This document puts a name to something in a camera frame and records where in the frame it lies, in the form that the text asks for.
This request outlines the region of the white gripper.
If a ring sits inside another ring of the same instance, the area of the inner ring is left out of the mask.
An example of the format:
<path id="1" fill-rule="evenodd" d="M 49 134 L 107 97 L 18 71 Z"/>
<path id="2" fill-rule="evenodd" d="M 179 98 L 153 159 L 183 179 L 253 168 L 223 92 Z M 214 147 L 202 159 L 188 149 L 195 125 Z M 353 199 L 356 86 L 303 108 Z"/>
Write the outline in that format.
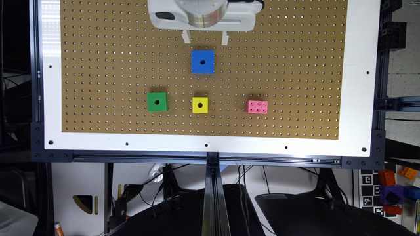
<path id="1" fill-rule="evenodd" d="M 223 31 L 221 45 L 227 45 L 227 31 L 250 31 L 256 15 L 264 8 L 259 0 L 147 0 L 152 24 L 161 29 L 183 30 L 191 43 L 189 30 Z"/>

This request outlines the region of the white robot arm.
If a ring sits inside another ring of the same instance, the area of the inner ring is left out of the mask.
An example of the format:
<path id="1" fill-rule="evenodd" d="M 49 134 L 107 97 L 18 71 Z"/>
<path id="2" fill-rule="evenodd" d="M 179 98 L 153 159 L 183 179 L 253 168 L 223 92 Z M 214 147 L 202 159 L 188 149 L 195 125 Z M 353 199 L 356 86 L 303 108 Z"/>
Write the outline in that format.
<path id="1" fill-rule="evenodd" d="M 259 0 L 148 0 L 152 24 L 160 29 L 181 30 L 185 43 L 190 31 L 220 31 L 227 45 L 229 31 L 251 31 L 264 8 Z"/>

